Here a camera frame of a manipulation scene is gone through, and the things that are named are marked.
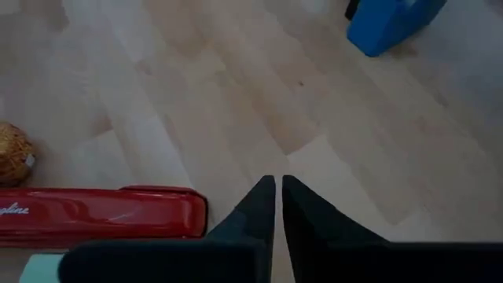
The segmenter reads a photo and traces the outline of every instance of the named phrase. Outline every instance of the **light wood floor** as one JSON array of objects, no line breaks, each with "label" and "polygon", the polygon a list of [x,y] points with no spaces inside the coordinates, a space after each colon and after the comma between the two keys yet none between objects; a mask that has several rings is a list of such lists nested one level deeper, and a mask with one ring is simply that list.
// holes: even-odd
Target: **light wood floor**
[{"label": "light wood floor", "polygon": [[[261,176],[294,174],[391,240],[503,239],[503,119],[457,99],[473,65],[436,57],[434,32],[370,59],[345,0],[2,3],[0,118],[38,147],[31,186],[190,186],[213,226]],[[1,281],[30,253],[0,251]]]}]

